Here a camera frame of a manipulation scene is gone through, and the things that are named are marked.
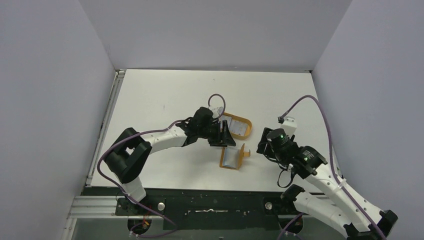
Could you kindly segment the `orange leather card holder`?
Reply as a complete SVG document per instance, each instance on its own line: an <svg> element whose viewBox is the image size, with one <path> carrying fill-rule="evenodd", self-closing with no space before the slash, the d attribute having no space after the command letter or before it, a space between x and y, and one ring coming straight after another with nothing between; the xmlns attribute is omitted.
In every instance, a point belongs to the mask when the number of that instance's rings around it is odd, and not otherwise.
<svg viewBox="0 0 424 240"><path fill-rule="evenodd" d="M240 148L223 147L221 149L219 167L238 171L243 164L244 158L249 158L250 156L251 150L247 149L244 143Z"/></svg>

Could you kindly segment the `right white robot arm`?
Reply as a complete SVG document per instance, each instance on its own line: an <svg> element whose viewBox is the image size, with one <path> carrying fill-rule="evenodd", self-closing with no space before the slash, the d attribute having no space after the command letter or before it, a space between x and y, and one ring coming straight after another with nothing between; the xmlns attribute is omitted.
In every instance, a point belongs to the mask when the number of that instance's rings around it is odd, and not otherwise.
<svg viewBox="0 0 424 240"><path fill-rule="evenodd" d="M347 240L385 240L398 220L393 211L373 205L343 177L334 175L330 162L316 149L298 146L282 128L264 128L256 152L286 167L293 177L314 185L332 201L319 199L292 183L281 195L281 207L286 213L310 215Z"/></svg>

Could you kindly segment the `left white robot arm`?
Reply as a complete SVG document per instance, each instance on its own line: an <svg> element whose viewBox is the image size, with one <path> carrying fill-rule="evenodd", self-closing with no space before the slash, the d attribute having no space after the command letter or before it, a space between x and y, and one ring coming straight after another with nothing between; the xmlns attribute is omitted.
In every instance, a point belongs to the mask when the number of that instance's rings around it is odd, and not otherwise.
<svg viewBox="0 0 424 240"><path fill-rule="evenodd" d="M117 180L116 184L129 199L128 208L136 215L147 211L148 200L140 173L148 157L169 148L186 147L198 139L207 140L211 147L234 147L227 120L219 120L217 109L200 107L194 116L176 120L167 128L138 132L126 128L113 145L100 157Z"/></svg>

